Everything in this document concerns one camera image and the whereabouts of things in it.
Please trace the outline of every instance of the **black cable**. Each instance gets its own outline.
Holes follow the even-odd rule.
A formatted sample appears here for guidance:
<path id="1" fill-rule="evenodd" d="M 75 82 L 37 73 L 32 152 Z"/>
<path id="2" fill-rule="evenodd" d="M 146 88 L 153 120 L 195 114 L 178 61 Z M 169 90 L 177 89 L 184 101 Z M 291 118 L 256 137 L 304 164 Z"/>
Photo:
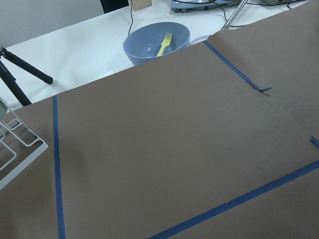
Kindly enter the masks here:
<path id="1" fill-rule="evenodd" d="M 180 2 L 180 3 L 187 3 L 187 4 L 208 4 L 208 3 L 213 3 L 213 4 L 217 5 L 218 7 L 220 7 L 220 8 L 223 10 L 223 12 L 224 12 L 224 18 L 225 18 L 225 21 L 227 22 L 227 17 L 226 17 L 225 9 L 224 9 L 220 4 L 215 3 L 216 0 L 208 0 L 208 1 L 206 1 L 206 2 L 188 2 L 188 1 L 180 1 L 180 0 L 172 0 L 172 1 Z M 224 1 L 237 1 L 237 2 L 241 2 L 241 0 L 224 0 Z M 275 5 L 271 5 L 271 4 L 268 4 L 268 3 L 263 4 L 263 3 L 250 3 L 250 2 L 247 2 L 246 4 L 249 4 L 249 5 L 258 5 L 258 6 L 277 6 L 277 5 L 285 5 L 285 4 L 287 4 L 287 7 L 288 7 L 289 9 L 291 9 L 291 8 L 289 7 L 289 4 L 295 3 L 295 2 L 300 2 L 300 1 L 307 1 L 307 0 L 295 0 L 295 1 L 292 1 L 292 2 L 290 2 L 290 3 L 288 3 L 288 4 L 287 4 L 287 3 L 278 3 L 278 4 L 275 4 Z M 242 27 L 242 26 L 246 26 L 246 25 L 239 25 L 239 26 L 232 26 L 232 25 L 230 25 L 230 26 L 236 28 L 236 27 Z"/>
<path id="2" fill-rule="evenodd" d="M 128 34 L 128 36 L 130 35 L 131 28 L 132 28 L 132 26 L 133 26 L 133 15 L 132 15 L 132 9 L 133 9 L 133 3 L 132 3 L 132 0 L 131 0 L 131 19 L 132 19 L 132 23 L 131 23 L 131 26 L 130 26 L 130 29 L 129 29 L 129 34 Z"/>

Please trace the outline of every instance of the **black tripod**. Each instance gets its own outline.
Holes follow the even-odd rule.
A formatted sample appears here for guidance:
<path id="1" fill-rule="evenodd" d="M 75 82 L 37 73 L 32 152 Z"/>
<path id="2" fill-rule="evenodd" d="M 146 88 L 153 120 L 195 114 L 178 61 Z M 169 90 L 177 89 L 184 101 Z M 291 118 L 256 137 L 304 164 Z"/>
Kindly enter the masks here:
<path id="1" fill-rule="evenodd" d="M 43 72 L 39 71 L 38 69 L 34 68 L 27 62 L 23 61 L 16 55 L 13 55 L 11 52 L 7 51 L 5 48 L 0 47 L 0 59 L 4 57 L 8 61 L 12 62 L 13 64 L 17 65 L 18 67 L 24 69 L 25 71 L 31 73 L 32 75 L 36 76 L 37 78 L 43 80 L 45 83 L 51 85 L 53 82 L 53 78 L 45 75 Z M 3 82 L 8 86 L 14 96 L 18 99 L 18 101 L 23 105 L 27 106 L 30 105 L 31 102 L 27 98 L 27 96 L 23 93 L 20 87 L 15 82 L 15 78 L 13 75 L 8 71 L 8 69 L 4 66 L 4 64 L 0 61 L 0 78 Z"/>

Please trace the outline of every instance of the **blue tape line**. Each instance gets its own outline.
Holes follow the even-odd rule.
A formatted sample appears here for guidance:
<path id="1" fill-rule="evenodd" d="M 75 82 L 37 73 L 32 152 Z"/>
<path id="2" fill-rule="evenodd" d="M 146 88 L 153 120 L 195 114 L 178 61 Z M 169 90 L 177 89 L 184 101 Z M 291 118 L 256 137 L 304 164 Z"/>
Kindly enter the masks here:
<path id="1" fill-rule="evenodd" d="M 59 126 L 57 97 L 53 96 L 53 134 L 54 134 L 54 170 L 55 170 L 55 197 L 59 239 L 65 239 L 62 184 L 60 170 Z"/>
<path id="2" fill-rule="evenodd" d="M 184 221 L 172 228 L 169 228 L 159 234 L 156 234 L 153 237 L 150 237 L 150 239 L 166 239 L 168 237 L 171 237 L 177 233 L 180 233 L 183 230 L 186 230 L 192 226 L 195 226 L 199 223 L 202 223 L 208 219 L 211 219 L 221 213 L 224 213 L 236 206 L 239 206 L 253 198 L 256 198 L 264 193 L 267 193 L 275 188 L 278 188 L 286 183 L 291 182 L 292 180 L 295 180 L 296 178 L 299 178 L 307 173 L 310 173 L 316 169 L 319 168 L 319 161 L 316 161 L 314 163 L 311 163 L 301 169 L 298 169 L 290 174 L 287 174 L 286 176 L 283 176 L 275 181 L 272 181 L 268 184 L 265 184 L 264 186 L 261 186 L 260 188 L 257 188 L 249 193 L 246 193 L 244 195 L 241 195 L 238 198 L 235 198 L 231 200 L 228 203 L 222 204 L 216 208 L 213 208 L 205 213 L 202 213 L 194 218 L 191 218 L 187 221 Z"/>
<path id="3" fill-rule="evenodd" d="M 315 137 L 311 137 L 310 140 L 317 148 L 319 148 L 319 140 L 317 140 Z"/>
<path id="4" fill-rule="evenodd" d="M 219 51 L 216 50 L 211 44 L 209 44 L 207 41 L 203 42 L 205 46 L 208 47 L 209 50 L 211 50 L 219 59 L 221 59 L 230 69 L 232 69 L 238 76 L 240 76 L 245 82 L 247 82 L 249 85 L 251 85 L 253 88 L 255 88 L 259 92 L 264 92 L 267 90 L 270 90 L 271 87 L 260 89 L 254 82 L 252 82 L 244 73 L 242 73 L 236 66 L 234 66 L 229 60 L 227 60 Z"/>

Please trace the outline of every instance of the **fork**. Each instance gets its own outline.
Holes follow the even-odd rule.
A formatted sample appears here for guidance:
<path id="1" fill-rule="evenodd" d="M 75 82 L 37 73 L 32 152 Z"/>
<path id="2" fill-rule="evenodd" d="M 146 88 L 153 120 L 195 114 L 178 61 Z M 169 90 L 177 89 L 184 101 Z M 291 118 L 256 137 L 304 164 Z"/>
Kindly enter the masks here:
<path id="1" fill-rule="evenodd" d="M 161 43 L 161 47 L 160 47 L 160 50 L 159 50 L 157 56 L 162 56 L 163 55 L 165 47 L 170 45 L 171 36 L 172 36 L 171 32 L 166 33 L 166 35 L 165 35 L 165 37 L 163 39 L 163 42 Z"/>

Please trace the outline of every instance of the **bowl rim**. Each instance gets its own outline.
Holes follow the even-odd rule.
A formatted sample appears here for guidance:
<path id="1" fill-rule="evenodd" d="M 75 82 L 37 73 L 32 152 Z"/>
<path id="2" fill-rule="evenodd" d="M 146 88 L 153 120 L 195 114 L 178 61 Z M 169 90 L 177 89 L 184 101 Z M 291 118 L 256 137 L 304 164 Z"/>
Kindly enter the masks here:
<path id="1" fill-rule="evenodd" d="M 149 24 L 149 25 L 146 25 L 146 26 L 142 26 L 141 28 L 135 30 L 134 32 L 132 32 L 132 34 L 130 34 L 129 36 L 127 36 L 126 39 L 125 39 L 124 42 L 123 42 L 123 50 L 124 50 L 124 52 L 125 52 L 127 55 L 130 55 L 131 57 L 135 57 L 135 58 L 139 58 L 139 59 L 155 59 L 155 58 L 158 58 L 158 56 L 153 56 L 153 57 L 134 56 L 134 55 L 128 53 L 128 52 L 124 49 L 124 45 L 125 45 L 126 41 L 130 38 L 130 36 L 132 36 L 132 35 L 133 35 L 135 32 L 137 32 L 138 30 L 140 30 L 140 29 L 142 29 L 142 28 L 145 28 L 145 27 L 152 26 L 152 25 L 163 24 L 163 23 L 173 23 L 173 24 L 177 24 L 177 25 L 183 26 L 183 27 L 187 30 L 187 32 L 188 32 L 188 41 L 190 40 L 190 31 L 189 31 L 189 29 L 188 29 L 187 26 L 185 26 L 185 25 L 183 25 L 183 24 L 181 24 L 181 23 L 178 23 L 178 22 L 174 22 L 174 21 L 155 22 L 155 23 L 152 23 L 152 24 Z M 180 46 L 179 48 L 175 49 L 174 51 L 171 51 L 171 52 L 169 52 L 169 53 L 163 54 L 162 56 L 165 56 L 165 55 L 168 55 L 168 54 L 173 53 L 173 52 L 175 52 L 175 51 L 178 51 L 179 49 L 181 49 L 182 46 Z"/>

